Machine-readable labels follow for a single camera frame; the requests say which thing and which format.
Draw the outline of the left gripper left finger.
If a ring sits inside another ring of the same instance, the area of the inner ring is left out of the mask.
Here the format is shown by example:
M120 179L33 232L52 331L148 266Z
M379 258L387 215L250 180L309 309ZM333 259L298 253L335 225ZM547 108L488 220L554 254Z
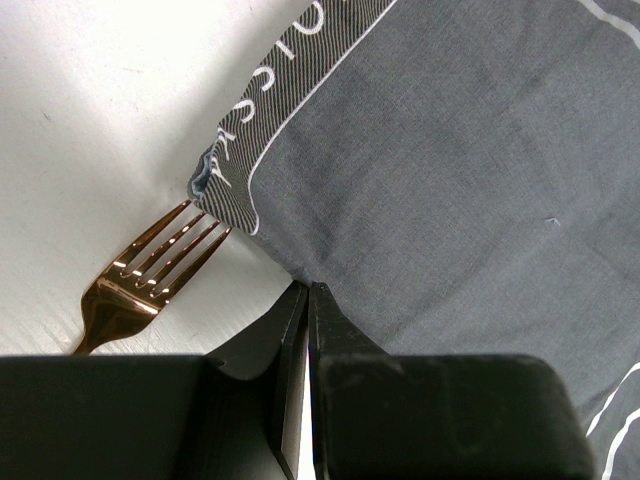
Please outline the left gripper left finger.
M307 300L307 287L291 283L264 315L208 355L205 479L298 477Z

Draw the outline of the grey striped cloth placemat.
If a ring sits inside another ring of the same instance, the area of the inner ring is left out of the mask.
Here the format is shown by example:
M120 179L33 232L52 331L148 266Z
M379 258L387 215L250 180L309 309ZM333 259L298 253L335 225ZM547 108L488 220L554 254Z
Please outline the grey striped cloth placemat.
M396 354L526 353L639 475L639 5L314 1L188 186Z

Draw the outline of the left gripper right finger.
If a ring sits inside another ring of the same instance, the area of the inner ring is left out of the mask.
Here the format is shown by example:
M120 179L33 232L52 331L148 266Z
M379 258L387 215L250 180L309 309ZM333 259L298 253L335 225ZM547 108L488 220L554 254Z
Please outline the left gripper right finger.
M392 478L392 357L343 314L324 283L311 287L308 319L316 477Z

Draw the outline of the copper fork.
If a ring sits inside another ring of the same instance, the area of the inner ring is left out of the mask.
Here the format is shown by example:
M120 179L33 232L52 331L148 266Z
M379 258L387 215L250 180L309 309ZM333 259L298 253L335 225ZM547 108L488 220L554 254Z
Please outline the copper fork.
M136 258L190 205L191 202L185 200L155 221L87 287L80 300L83 334L72 351L74 355L88 355L104 344L133 337L146 329L228 238L233 230L231 226L180 273L166 280L221 224L213 220L174 256L168 257L169 251L207 216L202 211L135 264Z

